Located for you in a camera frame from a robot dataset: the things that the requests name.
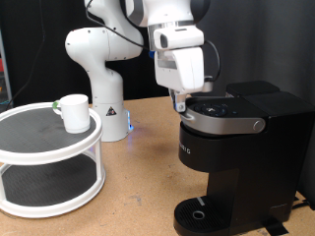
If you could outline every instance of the coffee maker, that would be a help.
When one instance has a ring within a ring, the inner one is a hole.
[[[181,236],[281,231],[289,219],[314,107],[266,82],[229,85],[226,94],[189,98],[181,114],[179,158],[209,173],[207,195],[175,209]]]

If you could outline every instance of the blue light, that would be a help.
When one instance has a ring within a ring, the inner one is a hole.
[[[134,130],[134,127],[130,124],[130,111],[128,111],[128,127],[129,127],[129,132]]]

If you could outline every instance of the black wall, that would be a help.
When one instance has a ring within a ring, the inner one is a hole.
[[[0,22],[13,93],[27,81],[41,42],[39,0],[0,0]],[[79,92],[91,96],[90,80],[67,55],[70,30],[94,27],[83,0],[42,0],[47,40],[30,86],[16,105],[52,101]],[[198,27],[219,49],[222,73],[211,95],[224,95],[229,83],[262,80],[315,104],[315,1],[213,0]],[[146,29],[140,29],[148,46]],[[217,64],[205,46],[206,74]],[[157,85],[154,61],[139,58],[110,62],[124,78],[125,99],[167,95]],[[311,139],[300,191],[315,204],[315,136]]]
[[[70,59],[64,45],[71,30],[97,27],[86,19],[84,0],[41,2],[46,41],[32,81],[17,97],[15,106],[53,101],[70,93],[91,97],[87,73]],[[28,80],[42,41],[39,10],[39,0],[0,0],[0,23],[13,94]],[[147,29],[139,30],[148,45]],[[154,61],[147,51],[138,58],[108,62],[106,66],[123,77],[125,99],[168,95],[166,88],[157,85]]]

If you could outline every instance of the tabletop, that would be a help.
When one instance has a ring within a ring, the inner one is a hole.
[[[44,219],[0,213],[0,236],[176,236],[173,213],[184,200],[206,195],[208,174],[178,158],[179,115],[169,97],[126,101],[135,127],[126,139],[102,144],[105,184],[88,204]],[[297,194],[300,203],[303,197]],[[314,235],[315,213],[295,209],[284,224],[289,235]],[[266,229],[246,233],[268,236]]]

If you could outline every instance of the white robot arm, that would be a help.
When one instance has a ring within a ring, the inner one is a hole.
[[[157,83],[169,88],[174,108],[186,109],[186,94],[211,91],[205,82],[204,34],[196,28],[210,0],[126,0],[127,16],[139,27],[148,27],[150,49],[156,51]]]
[[[85,0],[86,6],[89,3],[90,0]],[[128,23],[118,0],[94,0],[89,12],[102,18],[109,28],[143,44],[141,34]],[[71,31],[66,39],[66,50],[90,77],[93,109],[102,120],[102,141],[122,140],[130,132],[129,112],[123,105],[123,80],[118,73],[106,68],[104,62],[137,57],[142,48],[106,28],[88,28]]]

